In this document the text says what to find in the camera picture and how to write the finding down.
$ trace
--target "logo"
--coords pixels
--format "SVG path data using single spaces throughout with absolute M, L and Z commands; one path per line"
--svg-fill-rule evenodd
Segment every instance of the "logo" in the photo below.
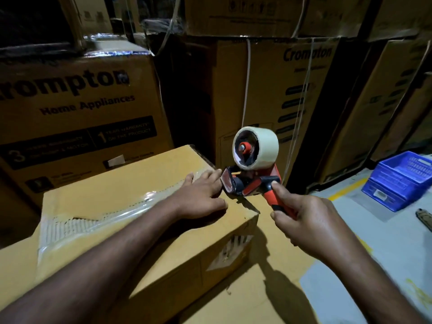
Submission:
M 332 48 L 322 48 L 315 49 L 312 52 L 312 59 L 315 58 L 325 58 L 330 57 L 332 53 Z M 284 61 L 293 61 L 293 60 L 302 60 L 302 59 L 309 59 L 311 55 L 311 50 L 299 50 L 299 51 L 293 51 L 292 48 L 288 48 L 284 52 Z
M 61 77 L 50 77 L 45 79 L 34 79 L 33 81 L 19 80 L 14 83 L 0 83 L 0 101 L 15 99 L 17 95 L 22 97 L 34 97 L 35 95 L 72 92 L 78 96 L 79 91 L 90 86 L 110 86 L 113 84 L 129 84 L 129 76 L 124 70 L 113 70 L 111 72 L 92 73 L 85 70 L 82 75 Z

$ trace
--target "red handle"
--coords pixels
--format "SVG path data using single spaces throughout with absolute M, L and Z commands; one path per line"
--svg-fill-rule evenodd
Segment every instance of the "red handle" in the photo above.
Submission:
M 294 211 L 294 209 L 286 206 L 273 190 L 264 193 L 264 198 L 267 200 L 267 203 L 272 207 L 273 210 L 284 212 L 292 219 L 297 219 L 297 213 Z

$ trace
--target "red tape dispenser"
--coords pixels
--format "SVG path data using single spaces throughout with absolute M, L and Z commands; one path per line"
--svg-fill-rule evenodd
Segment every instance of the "red tape dispenser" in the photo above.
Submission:
M 221 181 L 227 194 L 262 194 L 273 210 L 282 211 L 296 219 L 295 211 L 284 205 L 271 188 L 274 180 L 281 183 L 275 164 L 278 152 L 279 141 L 272 130 L 243 127 L 232 143 L 232 156 L 236 165 L 224 170 Z

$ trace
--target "tape roll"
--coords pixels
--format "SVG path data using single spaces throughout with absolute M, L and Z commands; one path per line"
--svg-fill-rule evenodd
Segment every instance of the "tape roll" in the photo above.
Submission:
M 240 142 L 248 140 L 254 146 L 253 162 L 247 162 L 239 151 Z M 273 166 L 279 152 L 276 134 L 267 128 L 246 126 L 237 132 L 232 143 L 232 156 L 240 169 L 245 171 L 267 169 Z

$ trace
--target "blue plastic crate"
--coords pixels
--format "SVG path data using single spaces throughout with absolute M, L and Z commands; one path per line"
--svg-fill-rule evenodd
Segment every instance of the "blue plastic crate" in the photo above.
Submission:
M 398 211 L 420 199 L 431 185 L 432 160 L 407 151 L 381 161 L 362 191 Z
M 391 190 L 386 189 L 384 186 L 371 179 L 366 182 L 362 191 L 394 212 L 401 210 L 414 202 L 413 200 L 402 198 L 400 195 L 393 193 Z

